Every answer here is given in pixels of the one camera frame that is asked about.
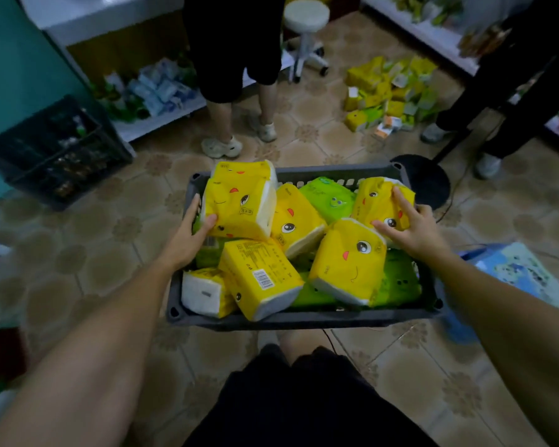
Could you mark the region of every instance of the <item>gray plastic basket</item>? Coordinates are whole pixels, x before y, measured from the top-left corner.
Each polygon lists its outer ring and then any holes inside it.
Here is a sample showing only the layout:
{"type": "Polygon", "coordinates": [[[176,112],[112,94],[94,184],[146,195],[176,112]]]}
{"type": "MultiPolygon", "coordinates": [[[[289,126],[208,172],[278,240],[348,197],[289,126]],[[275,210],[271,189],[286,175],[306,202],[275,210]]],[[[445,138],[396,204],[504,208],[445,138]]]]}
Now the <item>gray plastic basket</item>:
{"type": "MultiPolygon", "coordinates": [[[[280,184],[290,182],[297,187],[302,187],[317,177],[330,178],[353,191],[358,189],[358,183],[361,179],[369,177],[388,177],[400,180],[404,185],[410,186],[408,176],[399,163],[277,168],[276,172],[280,184]]],[[[191,176],[186,190],[185,209],[193,200],[194,194],[199,193],[202,196],[210,175],[210,172],[199,172],[191,176]]],[[[171,280],[166,316],[168,322],[173,325],[196,325],[214,331],[382,327],[417,318],[432,318],[439,314],[442,302],[435,293],[434,277],[430,269],[421,262],[417,262],[417,266],[422,293],[413,305],[395,309],[357,310],[356,308],[338,308],[321,312],[302,312],[288,309],[258,322],[246,320],[241,313],[234,313],[218,320],[195,314],[184,308],[180,300],[182,271],[179,270],[171,280]]]]}

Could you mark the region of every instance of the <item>white sneaker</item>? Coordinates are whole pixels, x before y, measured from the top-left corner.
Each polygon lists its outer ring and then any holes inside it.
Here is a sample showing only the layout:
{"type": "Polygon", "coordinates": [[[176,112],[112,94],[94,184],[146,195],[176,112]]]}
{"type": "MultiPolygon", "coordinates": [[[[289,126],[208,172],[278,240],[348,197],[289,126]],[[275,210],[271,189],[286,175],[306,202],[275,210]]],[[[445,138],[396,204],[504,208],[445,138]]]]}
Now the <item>white sneaker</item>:
{"type": "Polygon", "coordinates": [[[229,143],[221,142],[217,138],[205,138],[201,141],[201,149],[210,158],[235,158],[242,151],[242,143],[232,136],[229,143]]]}
{"type": "Polygon", "coordinates": [[[257,339],[257,348],[259,353],[265,345],[273,344],[279,345],[280,339],[278,339],[277,332],[275,331],[259,331],[259,337],[257,339]]]}
{"type": "Polygon", "coordinates": [[[278,138],[278,134],[275,131],[275,124],[273,122],[268,125],[261,124],[261,119],[256,113],[248,113],[248,124],[250,128],[257,132],[257,136],[261,138],[261,141],[272,142],[278,138]]]}
{"type": "Polygon", "coordinates": [[[480,179],[493,178],[501,168],[501,159],[489,154],[481,154],[474,165],[474,171],[480,179]]]}
{"type": "Polygon", "coordinates": [[[446,134],[454,133],[453,130],[444,130],[437,127],[436,123],[432,123],[428,127],[426,127],[423,132],[420,134],[420,139],[423,142],[428,144],[434,144],[436,142],[440,142],[446,134]]]}

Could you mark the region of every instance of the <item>white stool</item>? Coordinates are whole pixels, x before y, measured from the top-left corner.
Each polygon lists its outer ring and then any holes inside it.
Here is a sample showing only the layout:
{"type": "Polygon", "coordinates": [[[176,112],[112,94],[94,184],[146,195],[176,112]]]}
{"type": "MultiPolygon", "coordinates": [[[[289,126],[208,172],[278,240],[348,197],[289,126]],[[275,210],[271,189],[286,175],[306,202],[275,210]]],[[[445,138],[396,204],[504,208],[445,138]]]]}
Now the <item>white stool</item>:
{"type": "Polygon", "coordinates": [[[329,8],[318,0],[295,0],[284,9],[285,26],[300,35],[300,47],[295,53],[294,82],[298,83],[302,67],[307,59],[321,66],[319,74],[327,75],[329,63],[323,59],[323,44],[313,39],[316,33],[329,21],[329,8]]]}

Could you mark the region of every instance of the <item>tiled floor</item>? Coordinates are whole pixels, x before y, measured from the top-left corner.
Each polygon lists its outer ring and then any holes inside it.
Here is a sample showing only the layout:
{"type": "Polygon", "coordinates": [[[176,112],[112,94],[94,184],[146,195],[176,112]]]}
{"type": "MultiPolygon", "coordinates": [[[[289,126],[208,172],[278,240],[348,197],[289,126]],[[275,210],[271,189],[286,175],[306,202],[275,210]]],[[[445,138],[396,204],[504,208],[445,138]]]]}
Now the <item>tiled floor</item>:
{"type": "MultiPolygon", "coordinates": [[[[279,84],[278,139],[263,144],[243,114],[254,95],[237,104],[235,131],[244,161],[277,166],[332,165],[389,160],[402,153],[432,157],[439,147],[399,132],[378,142],[343,125],[344,71],[376,55],[414,53],[408,40],[354,13],[319,34],[332,69],[326,78],[306,69],[300,84],[279,84]]],[[[462,84],[437,71],[433,84],[452,103],[462,84]]],[[[500,116],[487,112],[472,136],[443,163],[453,182],[500,116]]],[[[65,213],[52,213],[26,196],[0,203],[0,242],[14,253],[0,259],[0,308],[21,314],[35,361],[75,323],[97,308],[157,253],[182,214],[186,184],[215,162],[200,152],[211,132],[200,111],[134,142],[138,157],[65,213]]],[[[496,179],[468,173],[440,223],[454,248],[520,240],[559,278],[559,155],[533,139],[505,160],[496,179]]],[[[479,345],[447,340],[439,323],[413,321],[385,329],[334,330],[377,391],[442,446],[537,446],[544,442],[493,370],[479,345]]],[[[252,332],[218,334],[200,328],[158,327],[134,429],[145,443],[177,447],[216,400],[225,378],[256,354],[252,332]]]]}

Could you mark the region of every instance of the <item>teal wall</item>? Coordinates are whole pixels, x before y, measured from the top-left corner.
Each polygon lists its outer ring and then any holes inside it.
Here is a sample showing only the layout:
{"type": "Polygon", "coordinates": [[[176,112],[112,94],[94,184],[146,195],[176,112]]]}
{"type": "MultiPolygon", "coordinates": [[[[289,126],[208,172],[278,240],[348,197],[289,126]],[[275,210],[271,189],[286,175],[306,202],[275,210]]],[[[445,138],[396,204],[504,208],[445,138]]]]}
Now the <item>teal wall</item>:
{"type": "MultiPolygon", "coordinates": [[[[94,103],[15,0],[0,0],[0,132],[66,94],[85,106],[94,103]]],[[[0,177],[0,196],[9,189],[0,177]]]]}

